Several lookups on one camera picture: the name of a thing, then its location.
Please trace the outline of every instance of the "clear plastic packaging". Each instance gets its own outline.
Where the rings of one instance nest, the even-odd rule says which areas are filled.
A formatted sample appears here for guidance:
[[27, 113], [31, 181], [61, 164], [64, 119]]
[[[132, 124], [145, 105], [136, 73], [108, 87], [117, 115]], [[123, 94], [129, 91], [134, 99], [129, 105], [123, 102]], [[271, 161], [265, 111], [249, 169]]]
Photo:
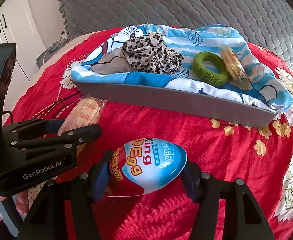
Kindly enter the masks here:
[[230, 47], [220, 47], [219, 51], [227, 72], [230, 73], [235, 81], [241, 81], [241, 79], [247, 78], [247, 74], [245, 73], [242, 64], [238, 61]]
[[[82, 98], [67, 116], [59, 128], [57, 135], [60, 136], [65, 131], [98, 123], [107, 101], [108, 100], [91, 97], [90, 95]], [[86, 144], [82, 144], [78, 146], [76, 155], [85, 148], [85, 145]]]

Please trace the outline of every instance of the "green ring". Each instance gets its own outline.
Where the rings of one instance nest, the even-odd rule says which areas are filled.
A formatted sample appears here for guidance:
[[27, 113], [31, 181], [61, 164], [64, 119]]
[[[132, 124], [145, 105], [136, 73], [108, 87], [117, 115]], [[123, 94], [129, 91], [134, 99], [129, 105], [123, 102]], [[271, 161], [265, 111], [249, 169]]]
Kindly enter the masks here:
[[[203, 65], [203, 61], [211, 62], [214, 66], [216, 66], [220, 73], [214, 73], [206, 69]], [[226, 73], [226, 67], [223, 60], [218, 55], [208, 51], [200, 52], [194, 57], [192, 69], [201, 81], [204, 81], [214, 87], [221, 87], [229, 78]]]

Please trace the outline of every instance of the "leopard print scarf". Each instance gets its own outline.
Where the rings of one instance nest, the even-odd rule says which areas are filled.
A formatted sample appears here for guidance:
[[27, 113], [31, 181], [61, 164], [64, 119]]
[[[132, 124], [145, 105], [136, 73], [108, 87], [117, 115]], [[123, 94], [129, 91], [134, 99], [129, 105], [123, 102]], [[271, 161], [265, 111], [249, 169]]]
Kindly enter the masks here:
[[122, 53], [131, 67], [147, 73], [172, 74], [183, 61], [181, 54], [163, 43], [160, 33], [149, 33], [126, 41]]

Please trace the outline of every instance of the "quilted headboard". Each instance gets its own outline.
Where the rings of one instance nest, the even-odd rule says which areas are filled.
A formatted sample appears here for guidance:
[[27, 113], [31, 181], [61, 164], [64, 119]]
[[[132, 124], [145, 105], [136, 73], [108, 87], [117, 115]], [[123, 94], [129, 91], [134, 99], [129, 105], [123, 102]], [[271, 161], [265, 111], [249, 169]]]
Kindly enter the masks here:
[[143, 23], [228, 25], [293, 69], [293, 10], [285, 0], [60, 0], [60, 12], [71, 38]]

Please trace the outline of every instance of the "gray box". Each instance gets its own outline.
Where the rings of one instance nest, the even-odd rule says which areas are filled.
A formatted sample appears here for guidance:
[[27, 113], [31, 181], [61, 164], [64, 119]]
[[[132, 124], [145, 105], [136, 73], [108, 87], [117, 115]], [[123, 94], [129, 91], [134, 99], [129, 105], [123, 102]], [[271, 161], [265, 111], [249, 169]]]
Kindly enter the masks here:
[[263, 128], [276, 113], [227, 99], [149, 86], [113, 83], [75, 83], [83, 95], [113, 102], [194, 114]]

